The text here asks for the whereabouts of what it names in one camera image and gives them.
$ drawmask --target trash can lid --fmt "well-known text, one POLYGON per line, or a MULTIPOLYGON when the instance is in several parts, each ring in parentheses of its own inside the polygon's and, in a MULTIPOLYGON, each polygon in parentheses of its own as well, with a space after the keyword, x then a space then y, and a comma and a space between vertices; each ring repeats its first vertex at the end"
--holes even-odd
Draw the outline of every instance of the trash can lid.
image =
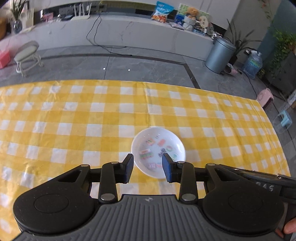
POLYGON ((236 47, 231 42, 229 42, 228 40, 226 40, 224 38, 217 38, 217 41, 232 51, 236 50, 236 47))

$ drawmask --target metal rivet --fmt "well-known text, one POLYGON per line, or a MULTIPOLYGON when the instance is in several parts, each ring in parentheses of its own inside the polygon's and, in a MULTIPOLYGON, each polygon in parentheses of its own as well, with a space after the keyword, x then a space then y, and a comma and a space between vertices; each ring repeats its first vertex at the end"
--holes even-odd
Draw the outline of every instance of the metal rivet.
POLYGON ((184 201, 193 201, 196 199, 196 196, 191 193, 183 194, 181 197, 184 201))
POLYGON ((112 194, 112 193, 105 193, 105 194, 102 194, 101 195, 101 199, 103 200, 103 201, 111 201, 111 200, 113 200, 115 198, 115 196, 114 196, 114 194, 112 194))

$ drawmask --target tile floor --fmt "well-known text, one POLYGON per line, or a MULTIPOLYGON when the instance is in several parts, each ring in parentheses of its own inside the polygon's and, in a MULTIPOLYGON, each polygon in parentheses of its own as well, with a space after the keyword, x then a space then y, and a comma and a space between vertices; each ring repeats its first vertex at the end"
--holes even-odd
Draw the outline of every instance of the tile floor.
MULTIPOLYGON (((28 77, 22 78, 15 71, 13 63, 0 70, 0 86, 26 82, 70 79, 107 79, 132 80, 154 83, 165 83, 216 91, 230 95, 256 99, 266 85, 259 79, 251 80, 254 90, 243 74, 232 77, 219 75, 210 71, 204 61, 140 48, 108 48, 95 46, 78 46, 40 51, 44 67, 35 67, 27 72, 28 77)), ((271 91, 280 96, 276 89, 271 91)), ((266 111, 273 122, 284 101, 275 97, 274 104, 266 111)), ((296 113, 289 110, 296 123, 296 113)), ((296 177, 296 127, 278 134, 285 152, 291 175, 296 177)))

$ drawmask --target table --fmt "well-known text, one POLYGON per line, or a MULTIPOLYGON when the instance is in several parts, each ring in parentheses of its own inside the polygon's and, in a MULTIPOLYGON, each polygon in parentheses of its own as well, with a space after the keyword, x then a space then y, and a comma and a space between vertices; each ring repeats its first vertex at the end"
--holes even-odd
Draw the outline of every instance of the table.
MULTIPOLYGON (((255 100, 193 88, 129 81, 67 80, 0 88, 0 240, 20 231, 15 199, 82 163, 122 161, 150 126, 175 133, 196 167, 214 162, 290 175, 278 137, 255 100)), ((198 183, 199 197, 205 195, 198 183)), ((94 183, 91 195, 98 195, 94 183)), ((177 194, 134 167, 119 196, 177 194)))

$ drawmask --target green plant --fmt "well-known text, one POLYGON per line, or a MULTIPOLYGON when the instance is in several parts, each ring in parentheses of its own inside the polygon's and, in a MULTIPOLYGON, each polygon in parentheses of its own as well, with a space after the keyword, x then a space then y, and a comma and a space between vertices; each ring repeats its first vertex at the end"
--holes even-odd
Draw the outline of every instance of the green plant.
POLYGON ((26 3, 26 0, 22 2, 22 0, 12 0, 12 9, 10 10, 15 18, 15 20, 18 20, 20 18, 20 14, 24 8, 24 5, 26 3))
POLYGON ((274 37, 277 40, 276 50, 269 66, 273 78, 275 78, 276 72, 281 72, 281 62, 288 57, 289 53, 292 51, 296 54, 296 34, 275 30, 274 37))
POLYGON ((250 48, 250 47, 246 47, 247 44, 249 44, 250 42, 262 42, 261 40, 247 39, 247 37, 250 36, 255 31, 254 29, 252 31, 250 31, 249 33, 247 33, 247 35, 244 38, 242 38, 242 31, 239 31, 239 33, 237 34, 237 30, 235 28, 234 22, 232 22, 233 29, 232 29, 231 24, 229 23, 228 19, 227 19, 227 22, 229 25, 229 30, 232 35, 232 40, 230 40, 230 41, 236 47, 236 51, 234 52, 233 56, 238 55, 239 52, 242 50, 250 48))

